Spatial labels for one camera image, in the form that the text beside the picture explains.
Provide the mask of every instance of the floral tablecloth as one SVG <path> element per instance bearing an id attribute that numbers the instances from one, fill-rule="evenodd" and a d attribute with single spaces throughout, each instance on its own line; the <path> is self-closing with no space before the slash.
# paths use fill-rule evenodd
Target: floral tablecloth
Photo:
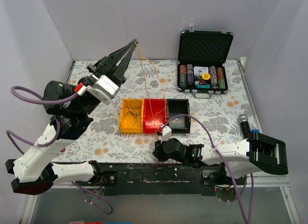
<path id="1" fill-rule="evenodd" d="M 76 85 L 80 78 L 87 76 L 89 63 L 95 63 L 95 61 L 76 61 L 69 83 Z M 142 64 L 145 68 L 150 97 L 164 98 L 163 88 L 158 82 L 154 69 L 147 61 L 143 61 Z M 154 64 L 159 68 L 160 80 L 166 89 L 166 98 L 189 99 L 191 115 L 205 124 L 215 144 L 231 143 L 242 139 L 237 122 L 239 114 L 247 114 L 251 127 L 255 127 L 253 111 L 236 60 L 227 60 L 225 63 L 229 92 L 224 95 L 213 95 L 209 100 L 196 99 L 190 93 L 176 90 L 177 61 L 154 61 Z M 85 133 L 53 161 L 157 162 L 152 155 L 154 134 L 120 133 L 119 115 L 121 109 L 116 106 L 116 101 L 129 97 L 146 98 L 139 60 L 131 60 L 125 76 L 127 81 L 121 86 L 112 103 L 109 106 L 101 103 L 89 115 L 94 118 L 94 121 Z M 176 138 L 184 144 L 210 144 L 205 131 L 193 119 L 191 132 L 177 135 Z"/>

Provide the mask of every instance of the black container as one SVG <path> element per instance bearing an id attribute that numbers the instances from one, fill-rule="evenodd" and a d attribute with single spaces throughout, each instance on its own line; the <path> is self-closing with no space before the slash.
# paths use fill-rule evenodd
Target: black container
<path id="1" fill-rule="evenodd" d="M 229 49 L 233 40 L 231 32 L 212 32 L 184 30 L 180 36 L 178 55 L 178 91 L 192 93 L 225 94 L 228 92 L 226 70 L 223 64 L 226 62 Z M 215 66 L 223 68 L 226 89 L 197 88 L 195 84 L 180 88 L 180 65 L 192 64 L 195 66 Z"/>
<path id="2" fill-rule="evenodd" d="M 180 114 L 190 115 L 188 99 L 167 99 L 167 121 Z M 172 133 L 189 133 L 191 118 L 178 117 L 169 123 L 169 127 L 172 129 Z"/>

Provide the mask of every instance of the orange wire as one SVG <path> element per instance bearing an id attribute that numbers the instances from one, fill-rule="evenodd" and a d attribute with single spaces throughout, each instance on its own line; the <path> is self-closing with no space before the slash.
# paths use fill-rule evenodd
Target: orange wire
<path id="1" fill-rule="evenodd" d="M 164 110 L 166 110 L 166 108 L 167 108 L 167 103 L 165 103 L 165 107 L 164 107 L 161 111 L 156 112 L 155 115 L 153 114 L 151 99 L 150 99 L 150 96 L 149 96 L 148 88 L 147 88 L 147 86 L 146 86 L 146 77 L 145 77 L 145 72 L 144 72 L 144 68 L 143 68 L 143 64 L 142 64 L 142 59 L 148 60 L 148 61 L 153 65 L 154 70 L 155 70 L 155 73 L 156 73 L 156 75 L 157 75 L 157 78 L 158 78 L 160 84 L 161 84 L 162 87 L 163 87 L 163 90 L 164 90 L 164 99 L 165 99 L 165 100 L 166 100 L 166 90 L 165 90 L 165 87 L 164 87 L 162 81 L 160 80 L 160 77 L 159 77 L 159 75 L 158 75 L 158 70 L 157 70 L 156 66 L 154 65 L 154 63 L 153 63 L 151 60 L 142 57 L 142 56 L 141 56 L 141 52 L 140 52 L 140 48 L 139 48 L 138 44 L 135 43 L 135 45 L 136 45 L 137 48 L 138 48 L 137 54 L 138 54 L 139 59 L 140 59 L 140 65 L 141 65 L 141 70 L 142 70 L 142 76 L 143 76 L 143 78 L 144 78 L 145 90 L 146 90 L 146 93 L 147 93 L 147 95 L 148 95 L 148 99 L 149 99 L 149 103 L 150 103 L 150 109 L 151 109 L 151 114 L 152 114 L 152 118 L 153 118 L 153 120 L 154 120 L 154 128 L 155 128 L 155 131 L 156 131 L 156 130 L 157 130 L 157 128 L 156 128 L 156 115 L 159 114 L 159 113 L 161 113 L 161 112 L 163 112 Z"/>

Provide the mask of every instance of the plastic bin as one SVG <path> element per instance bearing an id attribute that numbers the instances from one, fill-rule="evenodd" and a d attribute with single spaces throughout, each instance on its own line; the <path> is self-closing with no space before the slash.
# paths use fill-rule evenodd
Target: plastic bin
<path id="1" fill-rule="evenodd" d="M 155 126 L 158 129 L 159 126 L 167 122 L 167 108 L 165 99 L 151 99 L 152 112 L 150 108 L 150 100 L 144 99 L 143 108 L 143 133 L 155 133 Z"/>
<path id="2" fill-rule="evenodd" d="M 143 133 L 144 99 L 123 99 L 120 132 Z"/>
<path id="3" fill-rule="evenodd" d="M 188 99 L 167 99 L 167 118 L 180 114 L 190 115 Z M 189 133 L 191 130 L 190 117 L 178 117 L 169 123 L 172 133 Z"/>

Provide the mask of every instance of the case handle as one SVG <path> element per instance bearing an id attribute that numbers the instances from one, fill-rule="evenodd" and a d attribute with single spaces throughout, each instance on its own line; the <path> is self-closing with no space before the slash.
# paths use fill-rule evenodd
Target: case handle
<path id="1" fill-rule="evenodd" d="M 192 93 L 192 95 L 196 99 L 210 99 L 212 97 L 213 93 L 214 93 L 213 91 L 209 91 L 209 94 L 210 94 L 209 96 L 203 96 L 203 95 L 196 95 L 196 93 L 194 92 L 194 93 Z"/>

